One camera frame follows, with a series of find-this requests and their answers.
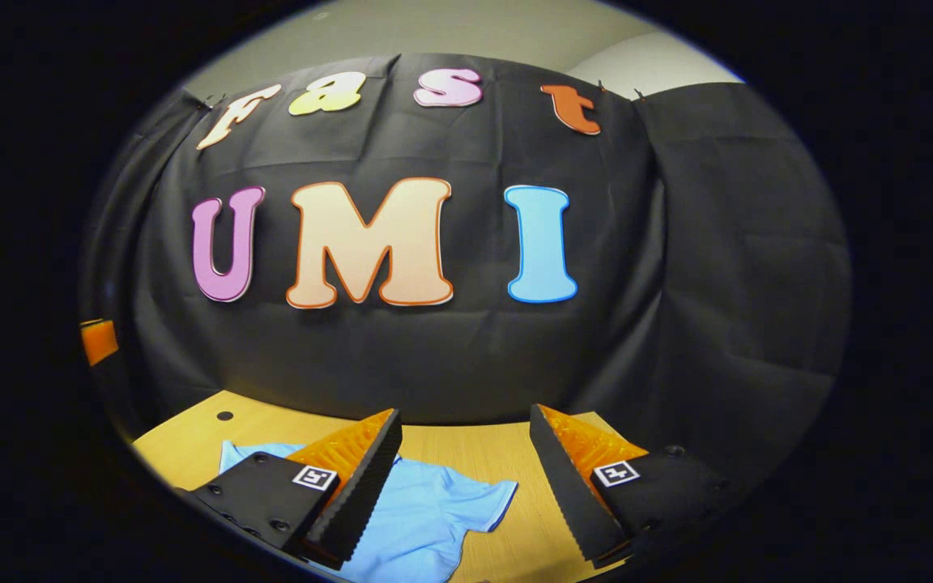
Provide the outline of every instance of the purple letter u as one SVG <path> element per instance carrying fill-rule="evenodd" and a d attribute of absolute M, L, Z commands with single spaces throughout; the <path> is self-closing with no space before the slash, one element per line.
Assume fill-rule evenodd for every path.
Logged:
<path fill-rule="evenodd" d="M 236 217 L 232 223 L 232 268 L 221 274 L 211 257 L 215 239 L 215 217 L 222 211 L 218 198 L 204 200 L 193 209 L 193 273 L 205 296 L 217 302 L 234 302 L 251 284 L 251 255 L 254 248 L 254 210 L 266 198 L 266 189 L 242 189 L 229 199 Z"/>

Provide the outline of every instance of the orange object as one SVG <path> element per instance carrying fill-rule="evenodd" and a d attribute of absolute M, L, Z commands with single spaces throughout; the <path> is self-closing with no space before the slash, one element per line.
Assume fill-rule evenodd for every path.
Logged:
<path fill-rule="evenodd" d="M 113 321 L 95 320 L 83 326 L 81 339 L 85 344 L 85 356 L 89 366 L 96 366 L 117 351 L 117 335 L 114 333 Z"/>
<path fill-rule="evenodd" d="M 571 458 L 574 469 L 582 474 L 586 486 L 607 509 L 607 503 L 603 502 L 603 498 L 600 497 L 590 479 L 593 469 L 614 464 L 614 462 L 632 460 L 634 457 L 643 457 L 648 451 L 619 436 L 594 428 L 585 421 L 549 409 L 548 406 L 539 405 L 538 407 L 556 435 L 556 439 L 560 441 L 560 446 L 567 451 L 567 457 Z"/>
<path fill-rule="evenodd" d="M 552 111 L 564 126 L 588 136 L 599 135 L 599 123 L 586 119 L 582 110 L 593 109 L 593 103 L 578 95 L 577 89 L 568 85 L 542 85 L 541 90 L 552 96 Z"/>
<path fill-rule="evenodd" d="M 300 451 L 289 454 L 286 458 L 292 462 L 334 470 L 340 476 L 337 490 L 330 496 L 326 506 L 337 499 L 337 495 L 344 489 L 345 484 L 359 467 L 366 451 L 373 445 L 377 435 L 384 427 L 384 423 L 394 413 L 394 409 L 381 411 L 376 415 L 366 417 L 350 427 L 333 432 L 320 440 L 304 447 Z"/>

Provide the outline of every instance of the black fabric backdrop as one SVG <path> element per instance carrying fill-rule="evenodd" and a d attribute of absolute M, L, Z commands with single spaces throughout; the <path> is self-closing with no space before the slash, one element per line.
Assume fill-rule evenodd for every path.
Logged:
<path fill-rule="evenodd" d="M 477 70 L 481 102 L 418 106 L 420 74 L 441 67 Z M 367 75 L 359 104 L 286 111 L 309 83 L 345 70 Z M 231 100 L 277 82 L 277 96 L 197 151 Z M 544 84 L 592 99 L 600 135 L 559 122 Z M 85 261 L 86 291 L 106 298 L 86 300 L 87 317 L 118 321 L 121 351 L 101 384 L 130 435 L 222 389 L 348 418 L 398 406 L 407 423 L 519 421 L 541 402 L 596 411 L 645 447 L 684 444 L 749 486 L 792 450 L 832 387 L 851 285 L 840 218 L 799 138 L 748 86 L 629 102 L 525 64 L 397 55 L 297 71 L 210 114 L 188 96 L 162 108 L 149 116 L 163 119 L 156 134 L 137 132 L 121 156 L 129 168 L 107 181 L 108 226 L 90 232 Z M 337 285 L 327 309 L 289 306 L 300 228 L 290 193 L 340 181 L 368 221 L 405 177 L 452 185 L 441 264 L 454 298 L 386 304 L 375 291 L 385 259 L 363 303 Z M 507 294 L 519 235 L 503 192 L 520 184 L 570 196 L 564 242 L 578 293 L 568 301 Z M 269 193 L 253 280 L 236 302 L 214 302 L 193 276 L 192 209 L 249 185 Z M 223 211 L 222 273 L 231 229 Z M 329 262 L 326 279 L 339 281 Z"/>

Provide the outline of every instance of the white wall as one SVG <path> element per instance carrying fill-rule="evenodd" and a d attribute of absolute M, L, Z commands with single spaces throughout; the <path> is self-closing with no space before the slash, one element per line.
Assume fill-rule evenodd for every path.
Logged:
<path fill-rule="evenodd" d="M 641 34 L 589 57 L 566 71 L 571 77 L 596 84 L 634 100 L 634 89 L 644 96 L 697 83 L 742 83 L 714 59 L 666 32 Z"/>
<path fill-rule="evenodd" d="M 278 22 L 185 81 L 201 99 L 290 71 L 395 53 L 457 53 L 566 71 L 658 30 L 594 0 L 334 0 Z"/>

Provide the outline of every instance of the shirt sleeve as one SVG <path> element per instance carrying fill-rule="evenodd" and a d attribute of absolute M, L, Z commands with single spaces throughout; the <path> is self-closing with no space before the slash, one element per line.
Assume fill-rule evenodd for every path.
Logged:
<path fill-rule="evenodd" d="M 443 486 L 437 494 L 441 512 L 466 530 L 492 532 L 513 500 L 518 483 L 481 483 L 451 468 L 443 468 Z"/>

